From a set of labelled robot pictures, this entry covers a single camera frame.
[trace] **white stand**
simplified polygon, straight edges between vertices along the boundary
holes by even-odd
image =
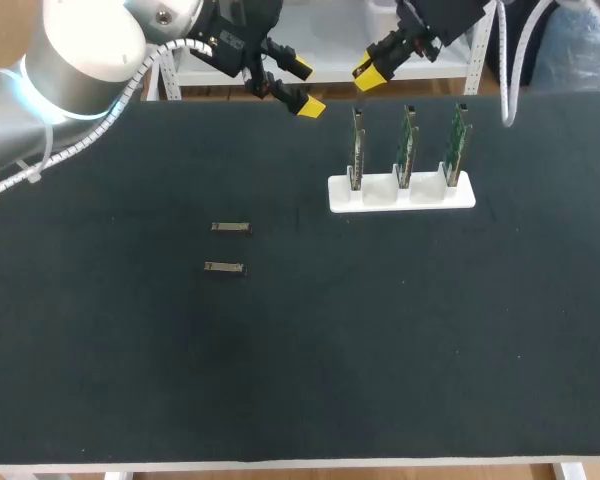
[[[351,190],[352,167],[347,175],[329,178],[329,206],[333,213],[447,210],[473,208],[476,197],[469,175],[460,173],[458,186],[449,188],[442,164],[437,172],[416,172],[409,188],[398,185],[397,165],[392,173],[364,175],[360,191]]]

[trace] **black table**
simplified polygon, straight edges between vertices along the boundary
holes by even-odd
[[[407,102],[441,159],[453,99],[372,101],[369,173]],[[600,456],[600,95],[466,103],[466,211],[332,214],[348,102],[136,105],[5,193],[0,465]]]

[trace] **white cable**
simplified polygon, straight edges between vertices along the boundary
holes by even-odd
[[[59,153],[56,153],[55,155],[53,155],[51,157],[48,156],[47,150],[49,152],[51,151],[51,145],[53,144],[53,137],[51,137],[51,143],[49,143],[48,132],[49,132],[50,128],[47,127],[47,131],[46,131],[47,145],[45,148],[45,155],[43,157],[43,160],[41,162],[38,162],[35,165],[29,167],[28,169],[22,170],[21,172],[17,173],[16,175],[13,175],[13,176],[7,178],[6,180],[3,180],[2,182],[0,182],[0,194],[3,193],[4,191],[6,191],[7,189],[13,187],[14,185],[17,185],[18,183],[26,180],[31,175],[35,175],[36,173],[39,173],[42,170],[46,170],[48,168],[53,167],[54,165],[64,162],[65,160],[73,157],[74,155],[81,152],[82,150],[84,150],[85,148],[90,146],[92,143],[97,141],[100,137],[102,137],[107,132],[107,130],[109,130],[109,128],[111,128],[111,126],[120,117],[120,114],[123,112],[123,110],[129,104],[131,97],[133,96],[134,92],[136,91],[136,88],[138,87],[138,85],[140,84],[142,79],[144,78],[144,75],[151,68],[151,66],[165,53],[172,51],[172,50],[177,50],[179,48],[185,48],[185,47],[189,48],[191,50],[195,50],[198,53],[201,53],[202,55],[206,55],[208,57],[213,56],[211,47],[205,43],[198,41],[198,40],[190,40],[190,39],[174,40],[174,41],[171,41],[164,45],[159,46],[156,49],[156,51],[153,52],[151,55],[149,55],[145,59],[145,61],[142,63],[142,65],[138,69],[137,73],[129,81],[126,88],[122,92],[122,96],[120,97],[120,100],[118,100],[118,102],[115,104],[115,106],[109,112],[109,115],[107,115],[107,117],[102,121],[102,123],[100,123],[100,125],[98,125],[95,129],[92,130],[92,132],[89,135],[84,137],[82,140],[80,140],[76,144],[72,145],[71,147],[69,147]]]
[[[505,127],[510,127],[516,119],[518,113],[518,97],[520,95],[520,78],[522,76],[522,66],[524,57],[527,53],[531,34],[540,20],[544,11],[551,5],[553,0],[540,0],[536,8],[533,9],[527,23],[522,30],[516,56],[513,61],[513,72],[511,76],[511,94],[509,94],[507,82],[507,12],[502,0],[498,1],[498,27],[500,31],[500,104],[502,108],[502,123]]]

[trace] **metal part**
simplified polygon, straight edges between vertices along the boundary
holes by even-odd
[[[208,273],[221,273],[227,275],[247,275],[247,267],[242,263],[217,263],[217,262],[206,262],[204,264],[204,271]]]
[[[156,15],[156,22],[158,22],[160,25],[164,25],[164,26],[169,25],[172,20],[173,19],[169,12],[160,11]]]
[[[442,162],[448,187],[456,187],[458,185],[462,161],[469,143],[469,136],[473,131],[473,125],[467,123],[468,114],[469,110],[465,104],[456,104],[451,136]]]
[[[212,223],[211,231],[219,233],[244,233],[246,235],[251,235],[253,233],[253,228],[251,227],[250,223]]]
[[[160,57],[160,73],[162,74],[167,100],[182,100],[182,90],[178,86],[178,72],[173,52],[167,52]]]
[[[140,24],[147,41],[160,45],[186,37],[203,3],[203,0],[126,0],[124,6]]]
[[[471,57],[469,58],[469,71],[464,85],[465,95],[477,95],[482,80],[484,60],[489,45],[489,37],[496,13],[496,0],[485,7],[485,16],[473,27],[473,43],[471,45]]]
[[[416,109],[405,107],[402,136],[398,150],[398,185],[401,189],[409,188],[420,128],[416,125]]]
[[[353,109],[353,167],[351,168],[351,190],[357,192],[362,188],[364,172],[364,150],[366,130],[364,129],[362,110]]]

